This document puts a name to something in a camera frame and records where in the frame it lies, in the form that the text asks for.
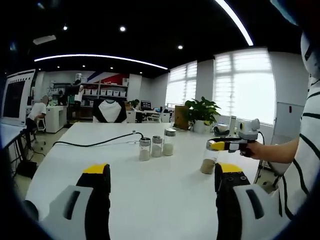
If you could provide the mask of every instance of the window blind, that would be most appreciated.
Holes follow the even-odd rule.
[[[166,87],[165,104],[169,108],[184,105],[187,100],[195,98],[196,86],[196,61],[172,69]]]
[[[213,101],[225,116],[258,118],[273,125],[275,80],[268,50],[247,49],[215,56]]]

